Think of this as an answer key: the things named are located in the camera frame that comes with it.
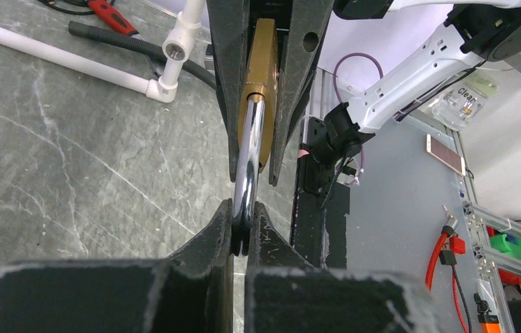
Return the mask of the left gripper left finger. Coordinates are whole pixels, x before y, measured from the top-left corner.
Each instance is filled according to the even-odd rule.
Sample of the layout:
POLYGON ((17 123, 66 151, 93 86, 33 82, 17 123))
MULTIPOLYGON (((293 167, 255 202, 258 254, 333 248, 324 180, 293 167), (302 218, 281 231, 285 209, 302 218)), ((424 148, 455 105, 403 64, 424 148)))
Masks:
POLYGON ((162 259, 61 259, 0 268, 0 332, 231 332, 231 200, 162 259))

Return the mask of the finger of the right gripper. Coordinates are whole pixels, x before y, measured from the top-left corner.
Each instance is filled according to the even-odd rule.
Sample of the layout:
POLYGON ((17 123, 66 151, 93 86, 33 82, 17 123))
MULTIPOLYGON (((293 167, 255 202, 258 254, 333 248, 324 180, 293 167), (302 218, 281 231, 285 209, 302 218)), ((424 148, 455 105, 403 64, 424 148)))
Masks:
POLYGON ((237 158, 237 117, 246 66, 248 43, 248 1, 208 1, 207 11, 214 49, 216 97, 228 136, 230 180, 235 181, 237 158))
POLYGON ((289 30, 281 50, 271 148, 269 183, 274 187, 278 184, 289 128, 297 124, 299 113, 304 110, 298 104, 313 80, 333 6, 333 1, 293 1, 291 4, 289 30))

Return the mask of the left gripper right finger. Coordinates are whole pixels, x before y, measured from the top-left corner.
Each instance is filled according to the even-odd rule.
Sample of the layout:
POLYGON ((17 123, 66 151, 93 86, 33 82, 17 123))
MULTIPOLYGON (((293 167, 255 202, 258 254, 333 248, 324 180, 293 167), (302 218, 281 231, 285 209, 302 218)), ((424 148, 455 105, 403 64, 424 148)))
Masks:
POLYGON ((312 266, 255 206, 245 274, 246 332, 439 332, 422 282, 404 273, 312 266))

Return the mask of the brass padlock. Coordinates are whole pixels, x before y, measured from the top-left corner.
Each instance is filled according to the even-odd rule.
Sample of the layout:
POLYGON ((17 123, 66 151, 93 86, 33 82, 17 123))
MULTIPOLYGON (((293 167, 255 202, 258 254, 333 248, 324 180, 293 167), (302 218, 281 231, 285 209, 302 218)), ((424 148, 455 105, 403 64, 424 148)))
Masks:
POLYGON ((232 211, 232 252, 246 256, 259 174, 271 153, 277 105, 278 45, 274 19, 257 20, 238 115, 239 156, 232 211))

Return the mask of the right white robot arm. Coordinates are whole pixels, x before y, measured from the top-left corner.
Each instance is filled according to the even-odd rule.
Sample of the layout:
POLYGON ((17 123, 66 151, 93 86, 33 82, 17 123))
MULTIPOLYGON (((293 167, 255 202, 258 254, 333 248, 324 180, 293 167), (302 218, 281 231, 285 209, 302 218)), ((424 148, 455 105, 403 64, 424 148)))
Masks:
MULTIPOLYGON (((208 1, 216 95, 235 176, 250 95, 267 102, 259 165, 279 180, 284 150, 309 101, 331 15, 381 19, 415 1, 208 1)), ((461 71, 521 52, 521 1, 453 1, 444 22, 407 59, 350 101, 372 134, 400 108, 461 71)))

